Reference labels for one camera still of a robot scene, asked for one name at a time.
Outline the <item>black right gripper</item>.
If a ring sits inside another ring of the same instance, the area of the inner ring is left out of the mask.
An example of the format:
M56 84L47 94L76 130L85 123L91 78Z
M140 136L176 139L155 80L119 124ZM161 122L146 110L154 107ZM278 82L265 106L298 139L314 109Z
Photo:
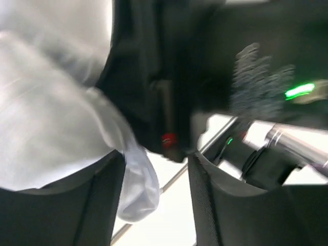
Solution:
M138 142L182 161L213 114L327 129L327 1L114 1L98 83Z

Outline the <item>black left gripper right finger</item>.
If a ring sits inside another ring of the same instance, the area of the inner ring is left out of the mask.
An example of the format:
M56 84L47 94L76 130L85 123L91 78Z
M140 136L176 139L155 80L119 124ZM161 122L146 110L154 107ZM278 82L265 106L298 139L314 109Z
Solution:
M188 158L198 245L327 245L327 186L265 191Z

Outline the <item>aluminium table edge rail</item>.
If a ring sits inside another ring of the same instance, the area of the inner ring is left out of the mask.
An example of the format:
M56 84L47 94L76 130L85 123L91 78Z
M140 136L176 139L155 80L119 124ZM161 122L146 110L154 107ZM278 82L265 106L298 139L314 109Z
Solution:
M161 185L157 209L140 222L116 218L111 245L193 245L196 239L187 160L147 153Z

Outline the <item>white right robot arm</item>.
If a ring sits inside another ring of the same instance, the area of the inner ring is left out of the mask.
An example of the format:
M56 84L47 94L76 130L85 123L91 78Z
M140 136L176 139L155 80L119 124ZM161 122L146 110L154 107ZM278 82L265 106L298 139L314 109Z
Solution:
M327 129L327 1L114 1L99 87L139 143L181 161L210 115L238 118L215 159L282 184L299 161L241 141L254 120Z

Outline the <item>white fabric skirt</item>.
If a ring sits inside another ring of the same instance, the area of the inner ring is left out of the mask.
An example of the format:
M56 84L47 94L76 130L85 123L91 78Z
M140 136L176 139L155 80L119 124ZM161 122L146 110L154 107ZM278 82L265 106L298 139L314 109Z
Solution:
M96 88L111 49L111 1L1 1L1 187L39 189L112 150L127 163L118 217L159 204L156 172Z

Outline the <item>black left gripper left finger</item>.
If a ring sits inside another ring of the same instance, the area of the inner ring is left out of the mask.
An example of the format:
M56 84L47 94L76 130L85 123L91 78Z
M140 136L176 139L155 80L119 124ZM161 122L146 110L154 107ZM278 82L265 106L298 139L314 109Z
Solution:
M109 245L124 172L112 151L42 189L1 189L1 245Z

